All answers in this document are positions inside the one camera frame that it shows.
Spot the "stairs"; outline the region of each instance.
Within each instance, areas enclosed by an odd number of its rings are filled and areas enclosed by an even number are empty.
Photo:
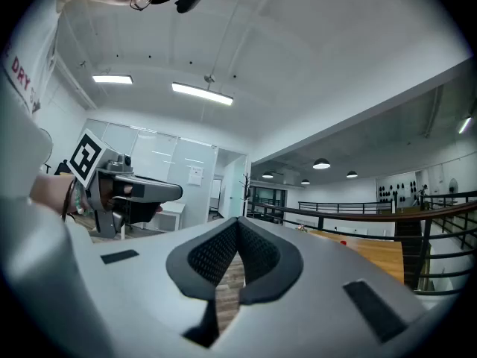
[[[420,222],[397,222],[394,232],[395,236],[422,236]],[[422,240],[405,240],[402,241],[402,254],[419,256],[423,245]],[[419,263],[419,257],[403,257],[404,262],[404,284],[413,287],[414,273]]]

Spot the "black lampshade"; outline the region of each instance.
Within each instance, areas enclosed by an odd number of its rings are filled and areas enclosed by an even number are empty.
[[[331,164],[329,164],[328,160],[325,158],[316,159],[316,161],[313,163],[313,168],[316,170],[328,169],[330,166]]]

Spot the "white ceiling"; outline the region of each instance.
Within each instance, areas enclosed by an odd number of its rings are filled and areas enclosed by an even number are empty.
[[[98,107],[260,139],[419,40],[430,9],[421,0],[203,0],[180,15],[172,1],[140,13],[77,0],[60,19],[58,50]],[[234,97],[232,107],[171,91],[173,81],[205,88],[216,60],[212,90]],[[97,73],[132,75],[134,85],[99,86]]]
[[[476,105],[476,90],[477,77],[474,72],[468,72],[443,85],[429,137],[456,134],[461,120]],[[254,165],[252,177],[261,180],[265,171],[280,173],[291,169],[299,172],[301,178],[308,178],[315,183],[346,180],[346,172],[355,169],[353,161],[356,162],[363,155],[393,154],[394,149],[401,145],[423,138],[432,115],[435,93],[436,89],[433,89],[317,142]],[[320,157],[332,164],[326,174],[312,168],[313,162]],[[367,171],[359,171],[358,174],[361,177],[370,176]],[[281,180],[282,177],[276,175],[273,180],[266,181],[281,183]]]

